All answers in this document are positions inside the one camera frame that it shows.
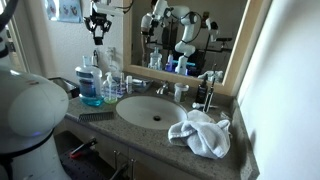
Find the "granite countertop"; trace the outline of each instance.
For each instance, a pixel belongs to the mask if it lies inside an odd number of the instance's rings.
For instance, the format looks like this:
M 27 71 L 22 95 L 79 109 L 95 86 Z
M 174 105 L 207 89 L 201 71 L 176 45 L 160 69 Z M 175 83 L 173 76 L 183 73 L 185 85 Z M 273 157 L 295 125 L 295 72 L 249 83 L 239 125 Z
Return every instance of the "granite countertop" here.
M 136 95 L 156 95 L 155 89 L 151 88 L 147 93 L 133 93 L 125 95 L 122 99 Z M 186 98 L 186 101 L 180 103 L 187 111 L 192 110 L 193 98 Z M 220 113 L 224 111 L 229 113 L 229 108 L 220 106 L 217 109 L 210 109 L 208 115 L 215 121 L 220 120 Z M 133 125 L 121 117 L 115 110 L 116 104 L 103 104 L 100 107 L 90 107 L 83 104 L 79 98 L 70 100 L 66 118 L 77 121 L 82 113 L 95 113 L 114 111 L 116 116 L 113 120 L 79 122 L 87 127 L 93 128 L 100 133 L 113 138 L 121 143 L 128 145 L 161 160 L 173 167 L 179 168 L 199 179 L 240 179 L 240 170 L 238 165 L 238 153 L 235 146 L 235 140 L 231 139 L 231 147 L 227 155 L 222 159 L 209 159 L 195 155 L 189 147 L 175 146 L 169 143 L 168 130 L 146 129 Z

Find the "small bottle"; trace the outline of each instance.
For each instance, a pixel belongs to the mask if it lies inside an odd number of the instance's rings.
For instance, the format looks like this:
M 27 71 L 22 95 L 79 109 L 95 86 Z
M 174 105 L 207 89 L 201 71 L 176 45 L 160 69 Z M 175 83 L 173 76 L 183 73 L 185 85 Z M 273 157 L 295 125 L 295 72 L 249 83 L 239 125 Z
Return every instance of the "small bottle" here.
M 124 80 L 124 73 L 120 75 L 119 95 L 122 97 L 126 93 L 126 82 Z
M 103 100 L 107 104 L 113 104 L 117 102 L 117 89 L 118 85 L 115 80 L 112 79 L 111 72 L 107 72 L 107 79 L 102 84 Z
M 131 94 L 132 93 L 132 76 L 127 76 L 127 93 Z
M 204 104 L 206 100 L 206 95 L 208 91 L 207 79 L 208 79 L 208 74 L 205 75 L 202 83 L 198 86 L 197 96 L 195 100 L 196 103 Z
M 172 55 L 172 54 L 169 54 L 169 56 L 168 56 L 168 62 L 167 62 L 167 64 L 166 64 L 166 68 L 165 68 L 166 71 L 172 72 L 172 63 L 173 63 L 173 55 Z

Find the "faucet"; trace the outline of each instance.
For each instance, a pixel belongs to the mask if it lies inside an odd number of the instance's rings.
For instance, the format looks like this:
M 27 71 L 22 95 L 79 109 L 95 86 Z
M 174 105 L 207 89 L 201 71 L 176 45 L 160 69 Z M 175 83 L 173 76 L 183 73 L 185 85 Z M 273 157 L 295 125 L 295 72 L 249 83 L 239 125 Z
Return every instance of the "faucet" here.
M 164 94 L 168 95 L 169 94 L 169 82 L 168 81 L 161 81 L 162 87 L 157 89 L 157 94 Z

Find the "bottle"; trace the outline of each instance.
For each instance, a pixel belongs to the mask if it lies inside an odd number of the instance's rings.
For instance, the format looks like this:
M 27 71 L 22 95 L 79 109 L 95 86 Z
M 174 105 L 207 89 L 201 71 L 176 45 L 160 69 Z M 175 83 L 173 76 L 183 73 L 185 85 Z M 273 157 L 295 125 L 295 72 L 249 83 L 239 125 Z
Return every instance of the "bottle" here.
M 119 95 L 122 97 L 126 93 L 126 82 L 124 80 L 124 73 L 120 75 Z
M 172 54 L 169 54 L 169 56 L 168 56 L 168 62 L 167 62 L 167 64 L 166 64 L 166 68 L 165 68 L 166 71 L 172 72 L 172 63 L 173 63 L 173 55 L 172 55 Z
M 127 93 L 132 93 L 132 76 L 127 76 Z
M 83 66 L 76 67 L 76 75 L 80 84 L 80 100 L 89 106 L 100 106 L 102 71 L 90 63 L 90 58 L 83 56 Z
M 155 47 L 154 51 L 150 53 L 150 63 L 149 63 L 149 68 L 151 69 L 159 69 L 161 67 L 161 59 L 162 55 L 159 53 L 159 48 Z
M 208 91 L 207 79 L 208 79 L 208 74 L 205 75 L 202 83 L 198 86 L 197 96 L 195 100 L 196 103 L 203 104 L 205 102 L 207 91 Z
M 113 104 L 117 102 L 117 89 L 118 85 L 115 80 L 112 79 L 111 72 L 106 73 L 107 79 L 102 84 L 103 100 L 107 104 Z

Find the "bathroom sink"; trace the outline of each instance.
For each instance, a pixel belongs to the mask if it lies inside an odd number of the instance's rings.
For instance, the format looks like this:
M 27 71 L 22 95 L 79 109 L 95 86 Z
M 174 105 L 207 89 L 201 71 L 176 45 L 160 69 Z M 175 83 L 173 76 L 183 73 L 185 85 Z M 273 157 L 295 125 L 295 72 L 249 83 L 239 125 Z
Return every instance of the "bathroom sink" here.
M 116 110 L 129 123 L 148 129 L 167 130 L 187 119 L 182 106 L 153 96 L 128 97 L 117 104 Z
M 80 94 L 79 85 L 61 78 L 61 77 L 55 77 L 55 78 L 49 78 L 50 81 L 55 83 L 56 85 L 60 86 L 63 90 L 66 91 L 68 94 L 69 99 L 76 98 Z

